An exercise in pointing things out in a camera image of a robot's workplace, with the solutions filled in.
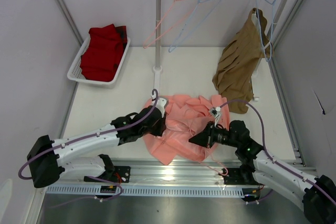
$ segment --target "pink cloth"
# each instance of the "pink cloth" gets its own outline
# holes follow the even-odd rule
[[[209,110],[226,102],[226,98],[220,95],[213,95],[211,100],[202,96],[192,98],[189,95],[178,94],[166,97],[169,104],[166,107],[166,126],[162,137],[155,137],[147,134],[143,137],[148,151],[164,165],[168,165],[176,155],[188,158],[193,161],[203,161],[209,153],[217,147],[215,144],[211,149],[189,143],[188,140],[195,134],[201,132],[209,121],[214,121]],[[229,127],[230,117],[228,106],[222,108],[222,118],[219,121],[224,128]]]

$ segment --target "white tabletop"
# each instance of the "white tabletop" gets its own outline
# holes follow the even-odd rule
[[[153,89],[154,50],[130,47],[113,89],[80,83],[66,125],[65,137],[95,130],[119,116],[140,112]],[[163,73],[160,95],[188,94],[192,97],[202,95],[209,98],[218,94],[212,77],[222,50],[218,47],[181,47],[169,53],[167,48],[162,48]],[[251,103],[263,118],[266,146],[284,161],[292,161],[295,155],[273,79],[264,60],[258,68],[257,82],[260,100]],[[244,115],[231,113],[230,119],[243,120],[250,130],[251,137],[261,144],[260,121],[252,109]],[[213,157],[218,161],[236,160],[234,151],[232,147],[219,145]],[[112,159],[156,160],[147,151],[142,139],[94,151],[87,156],[101,153],[108,154]]]

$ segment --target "gray floor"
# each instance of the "gray floor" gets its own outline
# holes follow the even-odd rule
[[[248,206],[241,199],[229,198],[123,196],[103,203],[82,199],[58,208],[48,208],[76,197],[47,195],[39,224],[308,223],[294,204],[277,193],[260,205]]]

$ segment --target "white wall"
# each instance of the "white wall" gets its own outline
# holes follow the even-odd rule
[[[155,0],[65,0],[65,2],[83,37],[87,36],[90,27],[102,27],[115,23],[116,25],[127,25],[131,44],[141,46],[155,28]],[[288,1],[279,26],[287,17],[294,2],[295,0]],[[162,0],[162,13],[169,8],[171,3],[172,0]],[[192,22],[192,26],[196,24],[196,20],[202,19],[212,4],[208,2],[199,7],[200,12],[195,22]],[[163,23],[162,30],[170,27],[195,5],[196,0],[177,3],[171,16],[167,17]],[[222,0],[207,21],[183,45],[202,47],[226,45],[242,27],[253,7],[255,7],[255,0]],[[260,8],[266,11],[267,17],[270,17],[270,6],[261,4]],[[181,26],[167,34],[163,39],[163,44],[170,45],[180,29]]]
[[[335,11],[335,0],[305,0],[277,46],[275,56],[305,160],[334,182]]]
[[[33,183],[17,172],[30,148],[60,131],[74,88],[66,72],[77,49],[54,0],[0,0],[0,185],[14,182],[4,224],[20,223],[27,210]]]

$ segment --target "brown garment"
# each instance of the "brown garment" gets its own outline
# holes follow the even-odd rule
[[[212,80],[215,88],[228,101],[242,99],[249,102],[253,98],[251,75],[259,58],[264,57],[261,49],[260,33],[251,19],[253,13],[256,13],[256,8],[250,11],[242,29],[223,50],[217,72]],[[259,10],[259,15],[262,40],[266,45],[268,43],[265,36],[267,20],[262,15],[261,10]],[[270,47],[267,47],[267,57],[269,57],[269,53]],[[244,114],[248,107],[242,102],[233,102],[229,104],[229,110],[230,112]]]

